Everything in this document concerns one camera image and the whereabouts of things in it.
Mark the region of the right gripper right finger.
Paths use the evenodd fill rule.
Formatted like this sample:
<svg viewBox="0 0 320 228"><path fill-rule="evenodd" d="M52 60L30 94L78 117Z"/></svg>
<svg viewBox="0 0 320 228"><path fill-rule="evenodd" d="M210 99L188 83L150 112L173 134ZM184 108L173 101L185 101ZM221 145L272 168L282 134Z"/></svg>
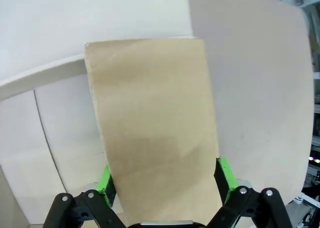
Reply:
<svg viewBox="0 0 320 228"><path fill-rule="evenodd" d="M228 160L216 159L214 178L222 207L208 228L234 228L241 217L251 218L257 228L291 228L292 224L279 191L267 187L261 192L239 185Z"/></svg>

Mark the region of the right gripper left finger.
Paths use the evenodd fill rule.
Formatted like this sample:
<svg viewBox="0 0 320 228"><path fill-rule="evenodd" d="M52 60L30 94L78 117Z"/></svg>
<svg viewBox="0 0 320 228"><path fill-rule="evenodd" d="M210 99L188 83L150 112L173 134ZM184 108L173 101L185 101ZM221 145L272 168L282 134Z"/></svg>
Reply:
<svg viewBox="0 0 320 228"><path fill-rule="evenodd" d="M54 198L43 226L45 228L80 228L85 221L94 221L99 228L124 228L125 224L112 210L116 189L108 166L95 189L74 197L59 193Z"/></svg>

